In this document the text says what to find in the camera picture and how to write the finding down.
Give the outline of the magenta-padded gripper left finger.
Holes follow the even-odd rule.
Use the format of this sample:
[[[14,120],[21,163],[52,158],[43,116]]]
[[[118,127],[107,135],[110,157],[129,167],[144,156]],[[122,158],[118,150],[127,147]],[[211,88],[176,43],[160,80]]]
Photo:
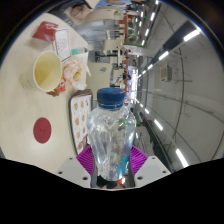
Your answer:
[[[96,187],[96,167],[91,147],[76,157],[68,157],[56,171],[56,175],[84,188]]]

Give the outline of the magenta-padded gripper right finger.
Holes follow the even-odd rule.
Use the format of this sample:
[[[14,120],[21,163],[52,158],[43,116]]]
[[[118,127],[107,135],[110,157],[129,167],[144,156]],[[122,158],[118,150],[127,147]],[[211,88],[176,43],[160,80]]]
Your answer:
[[[131,187],[140,188],[170,174],[158,157],[147,156],[140,149],[132,147],[128,170]]]

